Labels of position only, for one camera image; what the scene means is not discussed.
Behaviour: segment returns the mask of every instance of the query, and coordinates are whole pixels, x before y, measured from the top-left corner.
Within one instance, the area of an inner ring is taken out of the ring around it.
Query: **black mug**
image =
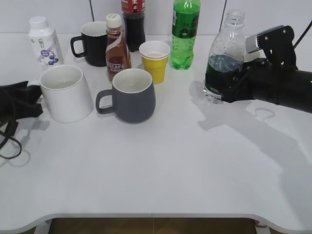
[[[74,42],[77,40],[81,40],[83,45],[83,52],[80,54],[74,49]],[[92,66],[106,67],[106,23],[95,21],[85,24],[81,28],[81,36],[72,38],[70,46],[75,57],[85,57],[87,63]]]
[[[113,96],[113,106],[100,108],[105,96]],[[152,76],[141,69],[126,69],[115,75],[113,89],[98,93],[96,108],[99,114],[115,112],[117,117],[128,123],[141,123],[154,113],[156,97]]]

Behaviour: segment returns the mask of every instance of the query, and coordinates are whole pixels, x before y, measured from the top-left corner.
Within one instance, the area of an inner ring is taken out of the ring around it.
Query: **mug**
[[[84,51],[80,54],[77,54],[74,48],[74,42],[78,40],[82,41]],[[95,21],[85,24],[81,28],[81,36],[72,38],[70,46],[75,57],[85,57],[88,64],[96,67],[105,67],[107,47],[106,22]]]
[[[113,96],[113,106],[100,108],[105,96]],[[154,113],[156,97],[152,76],[141,69],[123,70],[113,79],[113,89],[98,93],[96,109],[99,114],[115,112],[117,117],[128,123],[141,123]]]
[[[28,86],[37,81],[30,81]],[[73,123],[86,118],[93,110],[91,92],[83,72],[72,65],[46,70],[39,85],[48,111],[57,122]]]

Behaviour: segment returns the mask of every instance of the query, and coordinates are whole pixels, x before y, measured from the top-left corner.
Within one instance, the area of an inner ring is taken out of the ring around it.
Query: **green bottle label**
[[[174,9],[174,21],[172,34],[178,38],[193,38],[197,34],[199,12],[184,14],[176,12]]]

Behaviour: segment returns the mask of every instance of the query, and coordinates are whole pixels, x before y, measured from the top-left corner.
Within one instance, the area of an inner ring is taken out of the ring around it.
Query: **mug rim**
[[[97,35],[97,36],[89,35],[89,34],[83,32],[82,29],[83,29],[85,26],[89,26],[90,24],[96,24],[96,23],[105,24],[105,27],[106,27],[106,22],[104,22],[104,21],[93,21],[93,22],[89,22],[89,23],[86,23],[85,25],[83,25],[83,26],[81,27],[81,30],[80,30],[81,33],[84,34],[84,35],[86,35],[86,36],[93,37],[93,38],[102,37],[102,36],[107,35],[107,32],[106,32],[106,31],[104,32],[104,34],[102,34],[102,35]]]
[[[68,87],[60,88],[60,89],[53,89],[53,88],[48,88],[48,87],[44,86],[44,85],[42,84],[42,78],[43,78],[43,76],[44,76],[46,73],[48,73],[49,71],[54,70],[54,69],[58,69],[58,68],[60,68],[60,67],[73,67],[73,68],[75,68],[75,69],[78,69],[78,70],[80,71],[80,74],[81,74],[79,80],[78,80],[75,84],[72,84],[72,85],[70,85],[70,86],[68,86]],[[63,65],[58,65],[58,66],[51,67],[51,68],[45,70],[45,71],[41,74],[41,76],[40,76],[40,78],[39,78],[39,84],[40,84],[40,86],[41,86],[42,88],[44,88],[44,89],[52,90],[52,91],[60,91],[60,90],[70,89],[70,88],[72,88],[72,87],[78,85],[78,84],[81,82],[82,78],[83,78],[83,71],[82,71],[80,68],[78,68],[78,67],[76,67],[76,66],[73,66],[73,65],[66,65],[66,64],[63,64]]]
[[[142,89],[142,90],[140,90],[140,91],[136,91],[136,92],[125,92],[125,91],[120,90],[119,88],[117,88],[117,87],[115,86],[114,81],[116,81],[116,80],[118,79],[118,77],[120,77],[123,73],[131,72],[131,71],[137,71],[137,70],[139,70],[140,72],[143,71],[143,72],[147,75],[146,77],[149,77],[149,78],[150,78],[150,82],[149,82],[149,85],[147,85],[147,87],[145,87],[144,89]],[[124,94],[139,94],[139,93],[142,93],[143,91],[147,90],[147,89],[153,84],[153,77],[152,77],[152,75],[151,75],[150,73],[148,73],[147,71],[145,71],[145,70],[143,70],[143,69],[139,69],[139,68],[129,68],[129,69],[123,70],[123,71],[121,71],[121,72],[118,72],[118,73],[115,75],[115,77],[114,77],[112,83],[113,83],[113,87],[114,87],[115,89],[117,89],[118,91],[120,91],[120,92],[122,92],[122,93],[124,93]]]

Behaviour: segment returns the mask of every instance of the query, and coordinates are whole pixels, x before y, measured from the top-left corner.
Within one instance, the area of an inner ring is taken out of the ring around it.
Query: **bottle cap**
[[[121,16],[115,13],[107,15],[106,26],[108,28],[119,28],[121,26]]]
[[[29,19],[31,29],[45,29],[49,27],[49,23],[46,17],[36,16]]]
[[[230,25],[242,25],[245,20],[245,12],[242,10],[232,9],[226,14],[225,22]]]

